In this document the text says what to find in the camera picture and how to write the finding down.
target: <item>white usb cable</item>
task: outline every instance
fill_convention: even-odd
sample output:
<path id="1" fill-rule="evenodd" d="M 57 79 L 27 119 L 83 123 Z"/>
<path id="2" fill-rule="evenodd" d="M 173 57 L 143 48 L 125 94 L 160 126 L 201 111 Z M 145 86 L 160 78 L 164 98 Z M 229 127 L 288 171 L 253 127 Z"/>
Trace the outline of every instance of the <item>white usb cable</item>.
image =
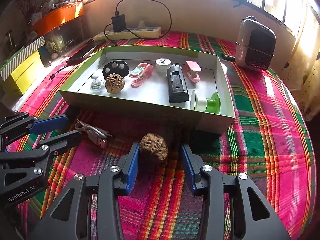
<path id="1" fill-rule="evenodd" d="M 79 120 L 77 120 L 75 129 L 79 132 L 85 131 L 88 134 L 89 139 L 103 149 L 106 147 L 106 141 L 108 139 L 108 136 L 113 137 L 107 131 L 102 130 L 98 127 L 93 127 Z"/>

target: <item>plaid tablecloth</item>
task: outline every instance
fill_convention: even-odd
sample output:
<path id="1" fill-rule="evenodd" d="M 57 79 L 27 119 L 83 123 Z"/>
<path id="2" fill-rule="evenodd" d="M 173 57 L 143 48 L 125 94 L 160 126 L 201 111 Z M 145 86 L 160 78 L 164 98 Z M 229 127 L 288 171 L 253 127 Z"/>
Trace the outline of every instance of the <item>plaid tablecloth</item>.
<path id="1" fill-rule="evenodd" d="M 118 45 L 127 44 L 179 47 L 217 55 L 235 53 L 235 45 L 230 42 L 188 33 L 171 32 L 157 41 L 118 42 Z M 233 63 L 224 63 L 228 68 L 235 121 L 219 138 L 210 133 L 192 132 L 190 146 L 206 164 L 223 173 L 247 172 L 274 207 L 292 239 L 296 240 L 310 222 L 316 197 L 315 158 L 305 122 L 286 87 L 272 70 L 258 74 Z M 68 105 L 58 89 L 76 68 L 61 71 L 52 81 L 46 78 L 21 111 L 40 118 L 64 113 Z M 115 137 L 108 141 L 105 150 L 84 137 L 80 146 L 56 158 L 51 167 L 50 187 L 19 206 L 25 232 L 32 230 L 76 173 L 86 176 L 101 173 L 116 164 L 121 155 L 127 154 L 134 141 L 153 132 L 167 140 L 169 159 L 161 167 L 139 169 L 131 195 L 119 198 L 125 239 L 196 239 L 202 198 L 193 197 L 185 184 L 179 155 L 181 130 L 121 116 L 106 117 L 102 112 L 89 110 L 83 110 L 78 118 L 108 130 Z M 9 146 L 8 150 L 30 150 L 39 140 L 57 133 L 39 137 L 31 134 Z M 227 201 L 225 204 L 227 239 L 230 206 Z M 95 197 L 91 215 L 91 234 L 95 239 Z"/>

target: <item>pink plastic clamp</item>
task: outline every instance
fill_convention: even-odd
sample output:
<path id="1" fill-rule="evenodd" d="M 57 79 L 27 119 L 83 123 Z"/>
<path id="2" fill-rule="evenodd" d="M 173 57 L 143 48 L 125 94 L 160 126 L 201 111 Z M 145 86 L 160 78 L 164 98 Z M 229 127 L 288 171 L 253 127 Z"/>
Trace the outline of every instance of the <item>pink plastic clamp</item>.
<path id="1" fill-rule="evenodd" d="M 144 70 L 137 76 L 132 76 L 135 77 L 135 79 L 131 82 L 131 86 L 133 88 L 137 88 L 141 86 L 152 74 L 153 72 L 153 65 L 147 64 L 147 63 L 140 63 L 138 67 L 144 68 Z"/>
<path id="2" fill-rule="evenodd" d="M 200 77 L 198 75 L 201 72 L 201 68 L 195 61 L 186 61 L 184 65 L 184 71 L 187 73 L 188 78 L 193 83 L 198 83 L 200 81 Z"/>

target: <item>walnut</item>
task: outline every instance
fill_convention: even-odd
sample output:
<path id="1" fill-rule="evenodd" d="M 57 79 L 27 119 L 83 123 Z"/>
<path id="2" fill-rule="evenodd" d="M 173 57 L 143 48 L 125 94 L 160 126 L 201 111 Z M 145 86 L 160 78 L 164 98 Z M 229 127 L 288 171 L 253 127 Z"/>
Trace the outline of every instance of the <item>walnut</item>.
<path id="1" fill-rule="evenodd" d="M 148 133 L 140 142 L 140 154 L 151 158 L 154 163 L 161 163 L 168 156 L 168 147 L 161 136 Z"/>
<path id="2" fill-rule="evenodd" d="M 106 89 L 110 94 L 117 94 L 124 88 L 124 78 L 118 74 L 110 74 L 106 79 Z"/>

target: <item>black palette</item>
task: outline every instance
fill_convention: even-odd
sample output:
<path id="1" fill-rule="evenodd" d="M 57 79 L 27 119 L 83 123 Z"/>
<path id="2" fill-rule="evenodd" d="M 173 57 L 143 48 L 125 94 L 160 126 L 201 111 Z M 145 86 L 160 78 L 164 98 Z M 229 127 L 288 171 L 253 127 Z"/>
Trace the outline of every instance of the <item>black palette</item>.
<path id="1" fill-rule="evenodd" d="M 104 79 L 107 79 L 107 77 L 113 73 L 119 74 L 123 78 L 126 77 L 129 75 L 128 64 L 122 60 L 115 60 L 103 67 L 102 74 Z"/>

